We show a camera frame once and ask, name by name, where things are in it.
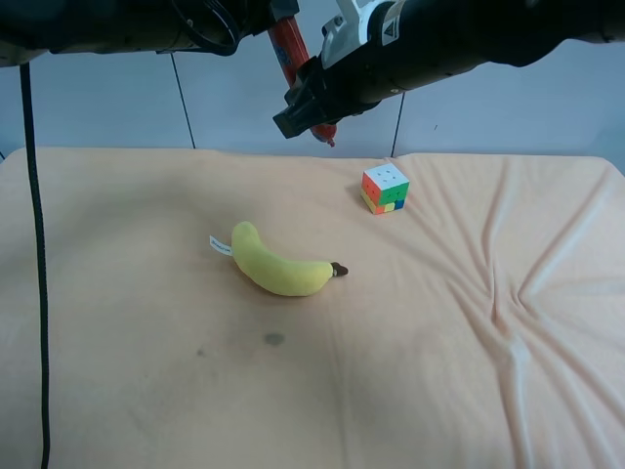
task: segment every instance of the yellow banana toy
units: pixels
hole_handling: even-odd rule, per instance
[[[312,295],[331,278],[348,273],[336,262],[289,261],[270,252],[250,222],[241,222],[232,230],[232,257],[255,283],[281,296]]]

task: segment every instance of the banana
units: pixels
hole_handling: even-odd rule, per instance
[[[270,252],[256,227],[241,222],[232,230],[232,257],[244,274],[265,290],[281,296],[309,296],[347,268],[333,262],[300,262]]]

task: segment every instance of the rubik's cube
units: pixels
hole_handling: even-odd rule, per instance
[[[374,214],[403,208],[410,181],[393,164],[367,169],[362,175],[360,194]]]

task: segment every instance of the dark stain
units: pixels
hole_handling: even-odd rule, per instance
[[[279,347],[284,343],[284,335],[273,332],[265,336],[265,343],[273,347]]]

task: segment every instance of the white bracket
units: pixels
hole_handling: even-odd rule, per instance
[[[336,1],[341,14],[323,27],[325,38],[320,56],[324,68],[329,68],[366,44],[369,40],[367,28],[373,11],[381,3],[394,3],[394,0]]]

